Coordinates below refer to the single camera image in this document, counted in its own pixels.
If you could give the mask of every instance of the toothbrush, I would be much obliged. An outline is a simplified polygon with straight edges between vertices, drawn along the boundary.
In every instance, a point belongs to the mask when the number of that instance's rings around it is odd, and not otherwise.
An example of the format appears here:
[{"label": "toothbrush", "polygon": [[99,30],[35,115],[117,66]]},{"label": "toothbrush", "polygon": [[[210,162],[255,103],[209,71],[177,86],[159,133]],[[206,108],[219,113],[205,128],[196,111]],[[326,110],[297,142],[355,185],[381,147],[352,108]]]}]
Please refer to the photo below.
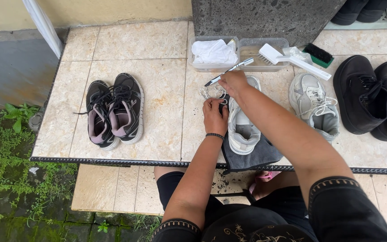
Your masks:
[{"label": "toothbrush", "polygon": [[[249,58],[249,59],[245,59],[244,61],[242,61],[242,62],[236,64],[233,68],[231,68],[231,69],[225,71],[225,72],[222,73],[222,74],[225,74],[225,73],[227,73],[228,71],[232,71],[233,69],[235,69],[235,68],[237,68],[237,67],[239,67],[239,66],[241,66],[241,65],[248,65],[248,64],[251,64],[251,63],[253,63],[253,57],[251,57],[251,58]],[[205,84],[204,86],[210,86],[211,84],[215,83],[215,82],[218,81],[218,80],[220,80],[220,75],[218,75],[217,77],[213,78],[211,81],[207,82],[207,84]]]},{"label": "toothbrush", "polygon": [[298,66],[299,68],[311,72],[312,74],[324,80],[329,80],[331,78],[331,74],[326,73],[308,63],[305,63],[302,60],[296,58],[295,56],[284,56],[267,43],[259,50],[258,57],[268,65],[275,65],[279,62],[289,61],[290,63]]}]

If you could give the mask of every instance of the clear plastic container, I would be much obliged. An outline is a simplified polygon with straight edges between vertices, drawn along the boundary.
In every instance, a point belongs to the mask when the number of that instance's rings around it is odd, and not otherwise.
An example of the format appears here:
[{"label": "clear plastic container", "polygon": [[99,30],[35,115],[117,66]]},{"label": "clear plastic container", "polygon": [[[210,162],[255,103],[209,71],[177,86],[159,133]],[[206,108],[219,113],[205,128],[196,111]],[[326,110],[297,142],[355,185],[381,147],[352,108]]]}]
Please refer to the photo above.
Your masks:
[{"label": "clear plastic container", "polygon": [[267,65],[258,57],[259,50],[265,44],[269,44],[283,54],[284,48],[289,48],[289,42],[285,38],[246,38],[239,42],[240,60],[253,57],[255,60],[249,65],[241,65],[243,71],[275,72],[287,67],[289,62],[279,62],[276,65]]},{"label": "clear plastic container", "polygon": [[[217,41],[223,39],[226,44],[229,43],[229,41],[234,40],[236,50],[235,53],[237,54],[238,60],[237,63],[234,64],[193,64],[195,55],[192,54],[192,45],[195,41]],[[191,38],[189,41],[189,56],[187,57],[187,60],[189,64],[191,64],[196,71],[200,72],[225,72],[228,69],[232,68],[234,65],[238,64],[240,62],[240,50],[239,50],[239,42],[238,38],[236,36],[195,36]]]}]

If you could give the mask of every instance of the pink sandal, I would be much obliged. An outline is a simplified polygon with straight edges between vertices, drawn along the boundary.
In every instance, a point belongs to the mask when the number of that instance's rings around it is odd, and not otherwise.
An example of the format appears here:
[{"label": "pink sandal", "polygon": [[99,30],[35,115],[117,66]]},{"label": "pink sandal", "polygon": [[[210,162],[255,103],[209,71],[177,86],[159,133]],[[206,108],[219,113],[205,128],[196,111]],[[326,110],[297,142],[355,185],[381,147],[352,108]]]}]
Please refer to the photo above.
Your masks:
[{"label": "pink sandal", "polygon": [[265,179],[265,178],[270,178],[268,181],[270,181],[271,179],[273,179],[275,176],[277,176],[281,171],[269,171],[268,174],[266,176],[256,176],[255,177],[255,182],[252,183],[249,187],[249,192],[250,194],[253,193],[253,190],[255,189],[255,186],[256,186],[256,183],[258,182],[257,179]]}]

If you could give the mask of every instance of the hand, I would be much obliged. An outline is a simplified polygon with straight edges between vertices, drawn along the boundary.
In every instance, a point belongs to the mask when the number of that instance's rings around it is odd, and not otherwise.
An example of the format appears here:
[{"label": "hand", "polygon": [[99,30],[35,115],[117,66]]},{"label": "hand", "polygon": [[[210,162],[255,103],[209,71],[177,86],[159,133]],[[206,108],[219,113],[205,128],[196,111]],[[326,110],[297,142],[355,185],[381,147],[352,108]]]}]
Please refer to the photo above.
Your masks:
[{"label": "hand", "polygon": [[247,83],[244,71],[228,71],[221,75],[221,79],[218,80],[218,83],[226,90],[229,96],[236,100],[242,89],[250,86]]},{"label": "hand", "polygon": [[204,113],[204,126],[206,126],[206,133],[215,133],[225,136],[228,130],[228,105],[222,108],[222,114],[219,113],[219,103],[223,99],[209,98],[204,102],[202,112]]}]

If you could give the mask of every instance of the yellow wall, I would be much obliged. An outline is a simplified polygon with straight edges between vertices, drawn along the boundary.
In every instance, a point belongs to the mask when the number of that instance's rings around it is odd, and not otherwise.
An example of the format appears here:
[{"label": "yellow wall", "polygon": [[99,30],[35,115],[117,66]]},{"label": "yellow wall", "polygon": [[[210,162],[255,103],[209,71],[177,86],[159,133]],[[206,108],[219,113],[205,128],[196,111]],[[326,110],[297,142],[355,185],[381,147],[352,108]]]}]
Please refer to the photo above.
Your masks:
[{"label": "yellow wall", "polygon": [[[190,18],[191,0],[37,0],[54,27]],[[36,28],[22,0],[0,0],[0,31]]]}]

